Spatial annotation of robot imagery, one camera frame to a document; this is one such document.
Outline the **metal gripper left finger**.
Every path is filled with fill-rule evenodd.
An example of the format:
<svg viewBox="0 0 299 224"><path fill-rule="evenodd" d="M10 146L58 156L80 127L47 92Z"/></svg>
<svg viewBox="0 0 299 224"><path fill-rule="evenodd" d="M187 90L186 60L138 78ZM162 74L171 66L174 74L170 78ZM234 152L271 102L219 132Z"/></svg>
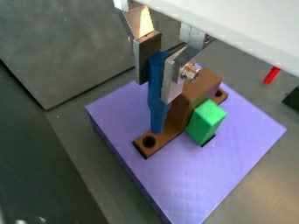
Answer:
<svg viewBox="0 0 299 224"><path fill-rule="evenodd" d="M163 34L155 30L148 7L134 0L114 0L132 53L135 56L135 82L148 81L148 59L160 51Z"/></svg>

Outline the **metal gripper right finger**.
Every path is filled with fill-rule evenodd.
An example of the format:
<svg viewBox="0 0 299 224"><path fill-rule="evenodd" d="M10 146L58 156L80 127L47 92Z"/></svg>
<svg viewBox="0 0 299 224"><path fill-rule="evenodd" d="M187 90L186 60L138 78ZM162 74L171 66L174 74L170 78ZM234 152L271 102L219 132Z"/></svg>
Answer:
<svg viewBox="0 0 299 224"><path fill-rule="evenodd" d="M162 101L168 104L183 91L186 81L195 81L198 76L183 73L183 67L194 62L195 56L200 53L208 44L206 39L208 35L199 29L187 24L182 24L180 41L186 43L178 52L175 52L164 61L163 66L163 87Z"/></svg>

